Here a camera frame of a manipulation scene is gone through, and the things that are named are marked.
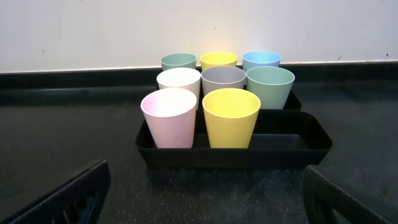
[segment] cup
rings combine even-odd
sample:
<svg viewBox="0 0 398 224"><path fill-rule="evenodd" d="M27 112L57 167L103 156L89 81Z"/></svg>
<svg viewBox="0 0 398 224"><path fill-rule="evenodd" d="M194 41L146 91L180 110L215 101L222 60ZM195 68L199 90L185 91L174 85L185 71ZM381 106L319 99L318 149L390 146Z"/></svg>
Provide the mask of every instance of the cup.
<svg viewBox="0 0 398 224"><path fill-rule="evenodd" d="M157 78L159 89L183 88L191 91L199 99L200 72L192 68L172 68L160 73Z"/></svg>
<svg viewBox="0 0 398 224"><path fill-rule="evenodd" d="M204 95L220 88L243 89L246 74L236 67L219 66L204 70L201 73L201 84Z"/></svg>
<svg viewBox="0 0 398 224"><path fill-rule="evenodd" d="M283 109L295 79L284 68L261 66L246 72L248 91L261 100L261 109Z"/></svg>
<svg viewBox="0 0 398 224"><path fill-rule="evenodd" d="M281 56L274 52L255 51L243 55L243 70L248 72L250 68L260 66L279 67Z"/></svg>
<svg viewBox="0 0 398 224"><path fill-rule="evenodd" d="M222 88L203 99L211 148L248 148L260 109L260 99L237 88Z"/></svg>
<svg viewBox="0 0 398 224"><path fill-rule="evenodd" d="M191 148L197 98L191 91L166 88L141 102L150 133L158 148Z"/></svg>
<svg viewBox="0 0 398 224"><path fill-rule="evenodd" d="M192 54L172 54L162 58L162 69L166 71L172 68L193 68L197 67L197 58Z"/></svg>
<svg viewBox="0 0 398 224"><path fill-rule="evenodd" d="M238 57L228 52L213 52L204 54L200 57L201 70L215 66L232 66L236 67Z"/></svg>

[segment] wall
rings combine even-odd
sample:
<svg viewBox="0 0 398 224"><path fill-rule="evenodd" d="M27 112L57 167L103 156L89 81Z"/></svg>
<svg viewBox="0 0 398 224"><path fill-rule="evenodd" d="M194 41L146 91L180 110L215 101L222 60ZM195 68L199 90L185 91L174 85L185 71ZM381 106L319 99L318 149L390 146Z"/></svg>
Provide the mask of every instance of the wall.
<svg viewBox="0 0 398 224"><path fill-rule="evenodd" d="M175 52L397 60L397 11L396 0L0 0L0 73L158 67Z"/></svg>

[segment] table surface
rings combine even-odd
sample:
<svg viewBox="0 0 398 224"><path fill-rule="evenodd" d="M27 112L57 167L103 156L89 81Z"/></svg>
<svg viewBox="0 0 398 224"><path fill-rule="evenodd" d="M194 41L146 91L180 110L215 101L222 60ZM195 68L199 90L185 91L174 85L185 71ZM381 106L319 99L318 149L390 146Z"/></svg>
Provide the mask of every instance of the table surface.
<svg viewBox="0 0 398 224"><path fill-rule="evenodd" d="M0 102L0 220L43 193L34 189L100 158L112 183L99 223L308 222L302 170L147 169L135 137L139 103L153 90L2 93L22 103ZM293 91L333 140L320 166L398 207L398 82L295 83Z"/></svg>

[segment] black countertop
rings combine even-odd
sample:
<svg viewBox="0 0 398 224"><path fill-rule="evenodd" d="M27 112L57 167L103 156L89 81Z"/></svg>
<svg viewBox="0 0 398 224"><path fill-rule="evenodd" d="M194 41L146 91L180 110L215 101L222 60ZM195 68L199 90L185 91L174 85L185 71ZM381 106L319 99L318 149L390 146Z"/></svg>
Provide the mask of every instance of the black countertop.
<svg viewBox="0 0 398 224"><path fill-rule="evenodd" d="M111 188L99 223L307 223L301 170L148 170L135 147L154 86L0 93L0 220L96 158ZM398 82L295 83L333 140L320 166L398 207Z"/></svg>

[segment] green cup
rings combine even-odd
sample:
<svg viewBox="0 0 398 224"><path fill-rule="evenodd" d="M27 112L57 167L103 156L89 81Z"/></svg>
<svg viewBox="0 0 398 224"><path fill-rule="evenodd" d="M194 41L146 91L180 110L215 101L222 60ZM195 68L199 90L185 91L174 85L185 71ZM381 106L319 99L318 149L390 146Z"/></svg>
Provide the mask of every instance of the green cup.
<svg viewBox="0 0 398 224"><path fill-rule="evenodd" d="M197 58L192 54L172 54L162 58L162 69L197 67Z"/></svg>
<svg viewBox="0 0 398 224"><path fill-rule="evenodd" d="M283 109L295 79L284 68L261 66L246 72L247 89L261 101L260 109Z"/></svg>

